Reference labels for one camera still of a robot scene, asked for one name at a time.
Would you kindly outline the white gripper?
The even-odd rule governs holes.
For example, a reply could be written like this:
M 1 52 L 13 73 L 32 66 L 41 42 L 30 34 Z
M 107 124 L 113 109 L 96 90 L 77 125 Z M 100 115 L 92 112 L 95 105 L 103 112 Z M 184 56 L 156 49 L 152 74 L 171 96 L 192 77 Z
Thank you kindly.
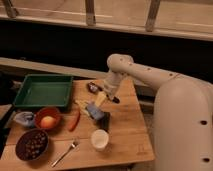
M 123 73 L 109 71 L 107 73 L 106 78 L 104 79 L 103 83 L 103 90 L 98 93 L 97 98 L 95 100 L 95 105 L 100 107 L 104 101 L 107 99 L 113 99 L 115 97 L 116 92 L 119 89 L 119 86 L 122 80 L 126 77 Z

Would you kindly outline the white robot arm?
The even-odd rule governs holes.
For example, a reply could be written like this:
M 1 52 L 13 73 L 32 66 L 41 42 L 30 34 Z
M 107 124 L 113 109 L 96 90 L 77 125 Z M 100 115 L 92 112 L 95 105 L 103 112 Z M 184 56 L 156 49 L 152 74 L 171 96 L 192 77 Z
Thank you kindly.
M 181 73 L 137 64 L 112 54 L 103 90 L 109 98 L 131 76 L 156 92 L 155 171 L 213 171 L 213 83 Z

